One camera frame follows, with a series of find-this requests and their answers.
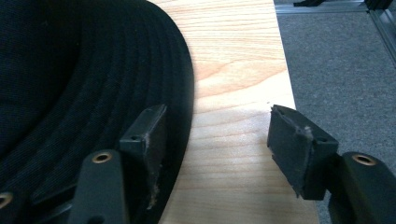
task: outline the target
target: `gray carpet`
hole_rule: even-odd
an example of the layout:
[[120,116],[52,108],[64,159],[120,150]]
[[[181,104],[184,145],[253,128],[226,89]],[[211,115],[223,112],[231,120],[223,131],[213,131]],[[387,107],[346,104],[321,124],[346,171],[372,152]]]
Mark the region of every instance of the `gray carpet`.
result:
[[[297,109],[396,174],[396,70],[366,13],[278,15]],[[321,224],[331,223],[326,201]]]

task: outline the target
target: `wooden board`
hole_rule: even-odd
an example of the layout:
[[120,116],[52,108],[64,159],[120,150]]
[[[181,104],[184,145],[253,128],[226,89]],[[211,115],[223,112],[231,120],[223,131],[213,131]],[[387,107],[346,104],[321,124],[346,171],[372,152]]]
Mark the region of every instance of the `wooden board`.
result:
[[191,139],[161,223],[318,223],[266,138],[273,104],[294,107],[271,0],[153,0],[176,22],[196,77]]

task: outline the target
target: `metal frame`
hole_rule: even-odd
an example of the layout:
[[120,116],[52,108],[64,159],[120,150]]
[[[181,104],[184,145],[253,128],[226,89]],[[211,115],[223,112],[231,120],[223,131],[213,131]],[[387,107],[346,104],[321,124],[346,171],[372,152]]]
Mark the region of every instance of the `metal frame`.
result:
[[324,2],[317,7],[295,7],[293,4],[275,5],[276,14],[345,13],[366,12],[367,6],[361,0]]
[[388,9],[370,10],[370,16],[396,66],[396,25],[392,14]]
[[379,32],[390,58],[396,66],[396,20],[388,9],[369,10],[363,0],[323,2],[317,7],[295,7],[290,4],[275,5],[276,15],[367,12]]

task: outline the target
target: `wood grain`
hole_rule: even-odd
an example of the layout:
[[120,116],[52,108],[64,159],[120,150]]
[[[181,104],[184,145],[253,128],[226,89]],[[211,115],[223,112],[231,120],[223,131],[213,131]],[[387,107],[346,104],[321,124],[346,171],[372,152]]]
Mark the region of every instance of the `wood grain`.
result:
[[271,0],[153,0],[193,60],[191,139],[161,223],[318,223],[266,147],[273,104],[294,107]]

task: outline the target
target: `metal rivet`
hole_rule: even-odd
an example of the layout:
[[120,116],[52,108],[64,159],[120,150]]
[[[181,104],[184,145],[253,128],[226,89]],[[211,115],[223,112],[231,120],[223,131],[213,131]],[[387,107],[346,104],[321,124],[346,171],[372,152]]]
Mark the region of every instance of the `metal rivet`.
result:
[[352,156],[353,160],[355,160],[356,162],[363,164],[363,165],[368,165],[368,166],[374,166],[376,165],[376,161],[373,160],[370,157],[367,156],[363,156],[360,154],[356,154]]
[[113,156],[108,152],[101,152],[92,158],[94,163],[103,163],[111,160]]
[[10,192],[0,193],[0,209],[12,202],[13,195]]

